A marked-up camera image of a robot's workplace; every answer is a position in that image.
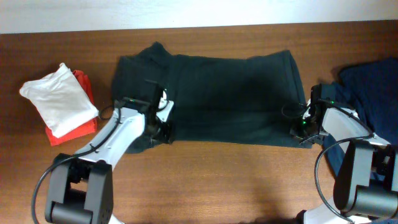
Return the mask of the dark green t-shirt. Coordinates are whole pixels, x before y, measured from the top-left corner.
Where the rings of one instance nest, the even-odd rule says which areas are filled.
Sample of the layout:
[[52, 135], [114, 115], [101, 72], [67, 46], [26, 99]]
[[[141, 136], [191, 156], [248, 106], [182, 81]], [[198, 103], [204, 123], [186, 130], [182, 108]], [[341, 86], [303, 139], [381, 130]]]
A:
[[247, 59], [172, 55], [156, 42], [122, 56], [111, 83], [114, 100], [144, 99], [155, 85], [174, 107], [176, 141], [300, 147], [290, 134], [288, 107], [305, 102], [297, 64], [288, 50]]

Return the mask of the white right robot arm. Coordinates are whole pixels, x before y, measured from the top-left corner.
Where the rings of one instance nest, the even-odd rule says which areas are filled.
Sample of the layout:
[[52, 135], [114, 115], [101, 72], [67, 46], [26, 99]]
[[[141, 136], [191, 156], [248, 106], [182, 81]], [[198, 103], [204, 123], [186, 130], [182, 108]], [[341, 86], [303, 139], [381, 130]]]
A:
[[370, 223], [397, 219], [397, 146], [379, 137], [359, 119], [356, 110], [335, 99], [335, 91], [323, 84], [311, 89], [310, 100], [295, 116], [291, 135], [301, 144], [323, 144], [335, 139], [344, 155], [335, 177], [333, 197], [322, 194], [318, 168], [315, 185], [322, 205], [303, 212], [302, 223]]

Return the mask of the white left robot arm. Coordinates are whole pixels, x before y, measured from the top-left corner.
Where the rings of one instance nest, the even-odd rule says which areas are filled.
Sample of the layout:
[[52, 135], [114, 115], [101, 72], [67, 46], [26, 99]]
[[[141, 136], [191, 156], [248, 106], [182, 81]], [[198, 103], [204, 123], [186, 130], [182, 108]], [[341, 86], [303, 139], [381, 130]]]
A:
[[103, 129], [76, 153], [59, 154], [43, 173], [43, 178], [50, 178], [44, 211], [48, 223], [119, 223], [113, 213], [117, 163], [141, 136], [161, 144], [172, 142], [169, 114], [174, 102], [158, 83], [145, 84], [145, 96], [116, 100]]

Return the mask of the navy blue garment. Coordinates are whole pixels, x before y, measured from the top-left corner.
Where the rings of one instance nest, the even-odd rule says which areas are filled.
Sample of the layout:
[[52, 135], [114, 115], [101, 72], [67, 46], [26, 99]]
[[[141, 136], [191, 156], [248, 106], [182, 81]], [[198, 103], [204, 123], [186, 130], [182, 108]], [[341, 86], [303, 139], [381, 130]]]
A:
[[387, 58], [342, 69], [330, 85], [335, 100], [352, 106], [379, 137], [397, 144], [397, 59]]

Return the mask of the red folded garment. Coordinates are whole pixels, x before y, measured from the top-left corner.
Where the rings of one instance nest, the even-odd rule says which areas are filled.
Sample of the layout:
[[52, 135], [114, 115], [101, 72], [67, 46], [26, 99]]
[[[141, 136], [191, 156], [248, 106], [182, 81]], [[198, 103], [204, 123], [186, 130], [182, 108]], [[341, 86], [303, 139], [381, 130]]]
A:
[[[91, 103], [94, 104], [91, 82], [90, 79], [88, 78], [88, 75], [84, 74], [84, 72], [81, 70], [74, 70], [73, 74], [75, 78], [78, 80], [82, 89], [87, 94]], [[85, 136], [87, 134], [94, 133], [96, 132], [96, 130], [97, 130], [97, 120], [96, 118], [93, 118], [60, 138], [56, 138], [48, 127], [45, 128], [45, 133], [49, 139], [50, 145], [57, 146], [72, 139], [76, 139]]]

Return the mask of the white folded garment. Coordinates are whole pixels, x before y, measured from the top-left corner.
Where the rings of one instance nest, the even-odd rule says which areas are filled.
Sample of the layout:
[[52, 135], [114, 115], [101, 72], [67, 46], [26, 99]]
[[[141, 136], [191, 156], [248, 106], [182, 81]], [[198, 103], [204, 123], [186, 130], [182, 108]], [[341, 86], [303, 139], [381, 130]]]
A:
[[56, 72], [25, 82], [19, 93], [32, 102], [56, 138], [98, 115], [98, 109], [64, 63]]

